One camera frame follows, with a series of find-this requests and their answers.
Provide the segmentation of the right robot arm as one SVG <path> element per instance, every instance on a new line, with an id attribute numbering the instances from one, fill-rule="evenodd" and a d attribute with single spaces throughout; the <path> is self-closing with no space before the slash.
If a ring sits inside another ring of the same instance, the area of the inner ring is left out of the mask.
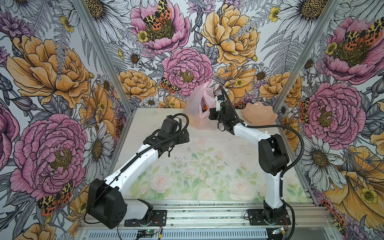
<path id="1" fill-rule="evenodd" d="M 267 194 L 263 202 L 262 219 L 266 224 L 275 224 L 286 215 L 283 202 L 282 173 L 290 161 L 287 149 L 279 134 L 262 132 L 261 126 L 250 126 L 240 120 L 232 104 L 217 100 L 216 107 L 210 109 L 210 120 L 217 120 L 224 130 L 258 147 L 259 165 L 266 174 Z"/>

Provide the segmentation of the pink plastic bag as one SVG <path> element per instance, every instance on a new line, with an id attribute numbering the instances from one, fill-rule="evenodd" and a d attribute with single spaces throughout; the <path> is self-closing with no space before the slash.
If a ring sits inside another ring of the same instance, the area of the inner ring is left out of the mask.
<path id="1" fill-rule="evenodd" d="M 209 109 L 203 112 L 206 105 Z M 184 108 L 184 114 L 189 118 L 189 127 L 196 130 L 217 130 L 217 120 L 210 120 L 210 108 L 216 107 L 214 91 L 210 88 L 210 82 L 197 86 L 190 94 Z"/>

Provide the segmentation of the pink flower-shaped bowl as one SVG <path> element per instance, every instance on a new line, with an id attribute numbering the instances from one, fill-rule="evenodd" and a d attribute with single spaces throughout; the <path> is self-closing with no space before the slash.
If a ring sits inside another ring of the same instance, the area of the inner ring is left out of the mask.
<path id="1" fill-rule="evenodd" d="M 272 125 L 278 115 L 274 113 L 272 106 L 264 106 L 262 102 L 247 103 L 243 109 L 246 120 L 256 126 Z"/>

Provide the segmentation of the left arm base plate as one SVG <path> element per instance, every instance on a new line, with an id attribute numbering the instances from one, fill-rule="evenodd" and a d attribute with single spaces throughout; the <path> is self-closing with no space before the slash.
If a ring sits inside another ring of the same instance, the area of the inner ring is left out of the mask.
<path id="1" fill-rule="evenodd" d="M 125 227 L 165 227 L 167 223 L 167 210 L 152 210 L 143 219 L 125 220 Z"/>

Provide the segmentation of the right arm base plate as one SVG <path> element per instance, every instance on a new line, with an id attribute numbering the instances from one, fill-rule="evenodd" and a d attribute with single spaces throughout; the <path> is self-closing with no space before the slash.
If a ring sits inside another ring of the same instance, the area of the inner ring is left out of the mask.
<path id="1" fill-rule="evenodd" d="M 251 226 L 289 226 L 292 224 L 288 211 L 249 209 L 244 218 Z"/>

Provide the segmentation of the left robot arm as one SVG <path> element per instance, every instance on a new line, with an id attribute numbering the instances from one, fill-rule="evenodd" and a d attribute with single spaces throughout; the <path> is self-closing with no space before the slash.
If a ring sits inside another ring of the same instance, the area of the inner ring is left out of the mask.
<path id="1" fill-rule="evenodd" d="M 126 201 L 124 197 L 136 179 L 162 154 L 169 154 L 176 145 L 189 142 L 188 120 L 183 113 L 167 116 L 161 128 L 148 136 L 122 167 L 104 180 L 92 181 L 86 215 L 109 229 L 124 221 L 150 224 L 154 220 L 153 206 L 141 199 Z"/>

